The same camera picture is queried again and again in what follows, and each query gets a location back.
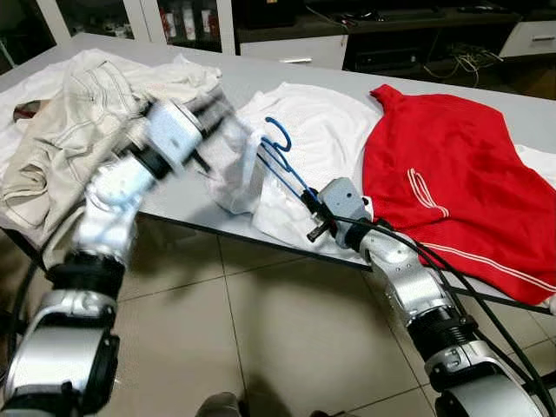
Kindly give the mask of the blue plastic hanger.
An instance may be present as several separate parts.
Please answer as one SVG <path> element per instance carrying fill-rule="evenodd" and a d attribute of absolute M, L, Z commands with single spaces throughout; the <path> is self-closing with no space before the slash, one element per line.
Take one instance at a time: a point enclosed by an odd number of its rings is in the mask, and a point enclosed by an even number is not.
<path fill-rule="evenodd" d="M 263 167 L 265 167 L 266 170 L 298 200 L 298 202 L 301 202 L 301 196 L 308 195 L 308 188 L 311 187 L 309 187 L 308 182 L 298 174 L 293 163 L 288 159 L 289 152 L 293 151 L 294 147 L 293 138 L 291 138 L 289 132 L 286 131 L 286 128 L 283 127 L 277 119 L 274 119 L 273 116 L 265 116 L 263 120 L 277 128 L 279 134 L 281 134 L 281 139 L 276 142 L 267 134 L 262 134 L 261 146 L 259 146 L 259 149 L 255 152 L 255 156 L 257 156 L 259 162 L 263 164 Z"/>

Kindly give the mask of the white t-shirt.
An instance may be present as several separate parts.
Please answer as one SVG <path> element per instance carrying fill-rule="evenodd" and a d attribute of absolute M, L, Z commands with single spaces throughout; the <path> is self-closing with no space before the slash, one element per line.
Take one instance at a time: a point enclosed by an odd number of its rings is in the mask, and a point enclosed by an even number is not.
<path fill-rule="evenodd" d="M 273 116 L 293 139 L 288 159 L 309 187 L 321 190 L 331 180 L 356 180 L 361 152 L 381 109 L 366 106 L 339 92 L 306 84 L 282 83 L 268 92 L 257 92 L 237 111 L 240 126 L 223 124 L 208 143 L 205 155 L 208 194 L 230 214 L 250 214 L 251 226 L 294 248 L 326 255 L 345 250 L 328 235 L 310 242 L 314 229 L 306 207 L 298 202 L 259 162 L 255 152 L 262 134 L 278 142 L 277 128 L 265 122 Z"/>

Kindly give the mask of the cream jacket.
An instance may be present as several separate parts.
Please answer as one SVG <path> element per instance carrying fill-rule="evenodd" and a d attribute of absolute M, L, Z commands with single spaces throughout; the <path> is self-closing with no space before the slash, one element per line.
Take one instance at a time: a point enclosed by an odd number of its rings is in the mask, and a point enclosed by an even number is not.
<path fill-rule="evenodd" d="M 29 124 L 0 174 L 0 228 L 42 242 L 110 152 L 142 142 L 136 118 L 156 99 L 122 91 L 122 73 L 103 64 L 66 76 L 56 98 L 16 108 L 16 122 Z"/>

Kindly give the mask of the large white cloth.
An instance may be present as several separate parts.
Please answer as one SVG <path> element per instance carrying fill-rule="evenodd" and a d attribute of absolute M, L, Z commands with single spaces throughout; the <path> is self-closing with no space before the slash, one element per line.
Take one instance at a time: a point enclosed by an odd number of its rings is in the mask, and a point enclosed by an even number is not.
<path fill-rule="evenodd" d="M 9 166 L 29 124 L 16 122 L 16 108 L 32 101 L 56 98 L 63 90 L 66 76 L 103 64 L 109 70 L 122 73 L 122 93 L 126 98 L 143 101 L 168 98 L 187 103 L 209 94 L 217 88 L 220 80 L 219 69 L 192 63 L 182 55 L 176 56 L 170 63 L 146 66 L 106 51 L 91 49 L 80 51 L 60 63 L 49 64 L 11 87 L 0 87 L 0 174 Z"/>

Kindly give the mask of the white glass-door cabinet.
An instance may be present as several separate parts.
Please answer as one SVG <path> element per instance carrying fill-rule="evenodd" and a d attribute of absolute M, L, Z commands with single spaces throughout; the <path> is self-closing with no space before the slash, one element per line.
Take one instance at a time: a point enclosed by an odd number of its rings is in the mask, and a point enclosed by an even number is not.
<path fill-rule="evenodd" d="M 233 0 L 35 0 L 56 43 L 79 33 L 237 52 Z"/>

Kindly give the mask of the black TV stand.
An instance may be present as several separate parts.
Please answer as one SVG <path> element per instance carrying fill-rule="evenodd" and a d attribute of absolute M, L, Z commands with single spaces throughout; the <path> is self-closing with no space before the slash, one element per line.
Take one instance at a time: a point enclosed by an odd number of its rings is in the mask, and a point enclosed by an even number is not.
<path fill-rule="evenodd" d="M 556 0 L 233 0 L 235 42 L 347 35 L 341 70 L 516 94 L 500 58 L 517 23 L 556 21 Z"/>

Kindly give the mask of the red garment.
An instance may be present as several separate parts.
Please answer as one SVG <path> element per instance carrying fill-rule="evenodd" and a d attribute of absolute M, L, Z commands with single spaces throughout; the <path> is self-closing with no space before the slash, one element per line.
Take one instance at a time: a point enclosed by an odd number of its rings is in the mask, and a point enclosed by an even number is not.
<path fill-rule="evenodd" d="M 537 305 L 556 289 L 556 194 L 526 166 L 504 116 L 445 94 L 372 91 L 384 108 L 364 149 L 374 218 L 468 275 Z"/>

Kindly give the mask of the plain white garment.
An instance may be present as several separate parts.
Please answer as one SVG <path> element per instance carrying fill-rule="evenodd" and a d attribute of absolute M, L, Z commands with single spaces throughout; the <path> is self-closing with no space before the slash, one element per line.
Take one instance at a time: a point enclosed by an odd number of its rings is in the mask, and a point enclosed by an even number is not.
<path fill-rule="evenodd" d="M 531 168 L 549 186 L 556 189 L 556 155 L 552 152 L 544 152 L 524 146 L 524 144 L 516 144 L 515 150 L 518 158 L 525 166 Z"/>

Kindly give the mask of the grey robot left leg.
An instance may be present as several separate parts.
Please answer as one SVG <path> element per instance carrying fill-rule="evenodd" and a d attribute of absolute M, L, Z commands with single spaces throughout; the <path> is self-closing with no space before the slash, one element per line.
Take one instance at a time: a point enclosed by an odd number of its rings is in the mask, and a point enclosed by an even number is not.
<path fill-rule="evenodd" d="M 197 409 L 195 417 L 245 417 L 242 404 L 235 394 L 211 394 Z"/>

